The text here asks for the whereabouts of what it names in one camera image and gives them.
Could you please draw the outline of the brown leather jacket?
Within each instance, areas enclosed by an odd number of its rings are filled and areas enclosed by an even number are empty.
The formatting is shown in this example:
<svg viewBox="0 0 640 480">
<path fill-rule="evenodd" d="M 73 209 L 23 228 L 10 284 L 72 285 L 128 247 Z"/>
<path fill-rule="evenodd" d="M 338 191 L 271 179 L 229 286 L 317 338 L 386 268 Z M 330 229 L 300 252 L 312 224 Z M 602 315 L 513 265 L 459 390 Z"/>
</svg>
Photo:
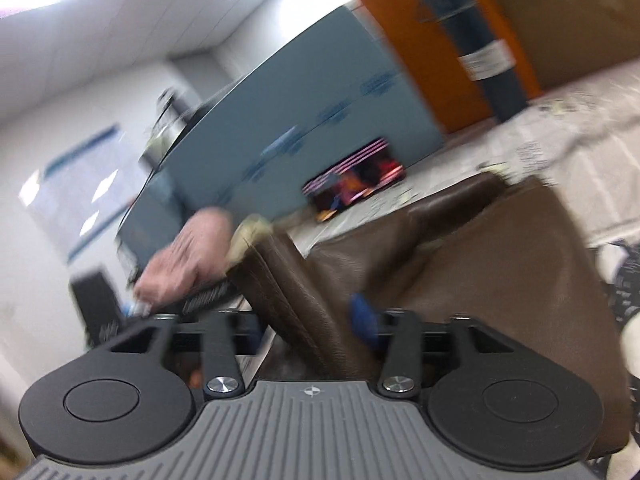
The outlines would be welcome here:
<svg viewBox="0 0 640 480">
<path fill-rule="evenodd" d="M 600 396 L 592 457 L 628 442 L 628 374 L 604 286 L 570 214 L 535 177 L 510 185 L 477 174 L 307 255 L 274 232 L 229 276 L 276 332 L 263 378 L 378 378 L 380 362 L 350 327 L 349 301 L 361 294 L 426 322 L 478 318 L 525 344 Z"/>
</svg>

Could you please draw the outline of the pink fluffy garment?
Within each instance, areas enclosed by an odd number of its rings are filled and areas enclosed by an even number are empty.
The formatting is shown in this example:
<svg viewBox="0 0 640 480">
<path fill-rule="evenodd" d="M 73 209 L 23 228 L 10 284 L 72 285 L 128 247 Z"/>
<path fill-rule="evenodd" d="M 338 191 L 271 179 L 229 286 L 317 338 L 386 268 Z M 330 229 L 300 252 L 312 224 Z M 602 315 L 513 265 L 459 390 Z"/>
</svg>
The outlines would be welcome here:
<svg viewBox="0 0 640 480">
<path fill-rule="evenodd" d="M 150 259 L 134 285 L 134 298 L 156 310 L 221 280 L 226 275 L 232 234 L 227 211 L 216 207 L 199 210 Z"/>
</svg>

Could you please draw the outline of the cream knitted garment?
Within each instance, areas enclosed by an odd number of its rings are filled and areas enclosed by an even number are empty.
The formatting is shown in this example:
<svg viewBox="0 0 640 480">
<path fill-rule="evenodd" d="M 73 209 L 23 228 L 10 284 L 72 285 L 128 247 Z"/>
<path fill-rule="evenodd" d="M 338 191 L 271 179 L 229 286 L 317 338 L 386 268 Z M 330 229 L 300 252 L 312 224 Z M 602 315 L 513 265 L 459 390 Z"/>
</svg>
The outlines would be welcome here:
<svg viewBox="0 0 640 480">
<path fill-rule="evenodd" d="M 228 268 L 238 264 L 245 253 L 273 232 L 272 224 L 259 214 L 247 216 L 234 231 L 227 254 Z"/>
</svg>

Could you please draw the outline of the phone with lit screen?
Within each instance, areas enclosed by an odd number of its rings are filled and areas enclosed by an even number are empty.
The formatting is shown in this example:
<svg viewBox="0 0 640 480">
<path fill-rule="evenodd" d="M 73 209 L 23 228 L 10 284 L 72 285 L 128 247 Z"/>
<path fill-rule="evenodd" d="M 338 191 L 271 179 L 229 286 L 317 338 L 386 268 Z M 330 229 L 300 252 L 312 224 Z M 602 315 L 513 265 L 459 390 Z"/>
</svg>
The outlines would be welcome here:
<svg viewBox="0 0 640 480">
<path fill-rule="evenodd" d="M 377 138 L 310 179 L 302 193 L 314 208 L 314 218 L 327 222 L 405 176 L 390 144 Z"/>
</svg>

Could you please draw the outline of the blue foam board panel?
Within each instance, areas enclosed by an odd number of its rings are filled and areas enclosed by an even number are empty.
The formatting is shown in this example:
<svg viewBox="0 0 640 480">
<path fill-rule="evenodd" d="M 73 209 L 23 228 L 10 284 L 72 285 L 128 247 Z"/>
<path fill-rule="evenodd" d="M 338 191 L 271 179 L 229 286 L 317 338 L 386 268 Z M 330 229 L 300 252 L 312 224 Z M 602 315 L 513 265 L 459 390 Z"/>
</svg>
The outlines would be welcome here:
<svg viewBox="0 0 640 480">
<path fill-rule="evenodd" d="M 375 139 L 410 166 L 442 129 L 380 30 L 347 6 L 305 29 L 236 84 L 168 152 L 122 219 L 137 266 L 195 211 L 277 219 L 306 205 L 303 186 Z"/>
</svg>

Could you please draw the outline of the orange board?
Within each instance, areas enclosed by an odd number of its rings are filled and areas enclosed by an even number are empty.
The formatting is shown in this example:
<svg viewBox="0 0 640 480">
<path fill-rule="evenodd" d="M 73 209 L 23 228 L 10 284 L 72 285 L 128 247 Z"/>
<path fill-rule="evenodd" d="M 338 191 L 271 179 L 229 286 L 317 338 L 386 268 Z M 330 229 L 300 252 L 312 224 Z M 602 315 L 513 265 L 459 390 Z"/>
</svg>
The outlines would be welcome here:
<svg viewBox="0 0 640 480">
<path fill-rule="evenodd" d="M 542 90 L 532 64 L 497 0 L 476 0 L 497 37 L 513 54 L 515 73 L 526 98 L 541 96 Z M 378 23 L 386 42 L 448 133 L 462 130 L 490 117 L 489 104 L 480 87 L 462 64 L 454 40 L 428 19 L 419 0 L 360 0 Z"/>
</svg>

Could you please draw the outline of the dark blue rolled mat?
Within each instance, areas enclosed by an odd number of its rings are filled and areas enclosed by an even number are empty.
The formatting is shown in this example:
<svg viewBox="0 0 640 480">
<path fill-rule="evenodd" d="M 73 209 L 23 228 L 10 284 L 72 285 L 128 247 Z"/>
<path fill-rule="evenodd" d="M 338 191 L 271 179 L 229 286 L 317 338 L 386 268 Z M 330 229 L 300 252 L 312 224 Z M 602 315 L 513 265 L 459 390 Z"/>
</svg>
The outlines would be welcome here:
<svg viewBox="0 0 640 480">
<path fill-rule="evenodd" d="M 515 73 L 515 58 L 498 38 L 477 0 L 420 0 L 454 43 L 468 77 L 482 90 L 498 122 L 507 122 L 528 107 Z"/>
</svg>

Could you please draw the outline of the brown cardboard sheet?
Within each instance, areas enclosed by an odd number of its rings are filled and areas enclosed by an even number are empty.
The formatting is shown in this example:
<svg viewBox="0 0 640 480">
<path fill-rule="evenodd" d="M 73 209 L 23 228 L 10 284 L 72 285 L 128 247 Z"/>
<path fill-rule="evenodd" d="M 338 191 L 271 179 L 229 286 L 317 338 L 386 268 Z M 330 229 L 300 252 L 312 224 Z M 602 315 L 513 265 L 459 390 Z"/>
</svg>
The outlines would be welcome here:
<svg viewBox="0 0 640 480">
<path fill-rule="evenodd" d="M 497 0 L 541 87 L 639 56 L 639 0 Z"/>
</svg>

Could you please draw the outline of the wall notice board poster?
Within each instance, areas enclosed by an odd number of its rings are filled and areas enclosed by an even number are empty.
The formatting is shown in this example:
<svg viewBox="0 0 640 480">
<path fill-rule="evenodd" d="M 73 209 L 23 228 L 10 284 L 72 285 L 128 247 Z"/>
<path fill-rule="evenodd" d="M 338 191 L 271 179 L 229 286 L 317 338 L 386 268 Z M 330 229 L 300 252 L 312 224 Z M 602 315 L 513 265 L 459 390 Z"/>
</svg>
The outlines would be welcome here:
<svg viewBox="0 0 640 480">
<path fill-rule="evenodd" d="M 72 262 L 136 198 L 146 180 L 139 153 L 118 125 L 35 171 L 18 199 L 66 262 Z"/>
</svg>

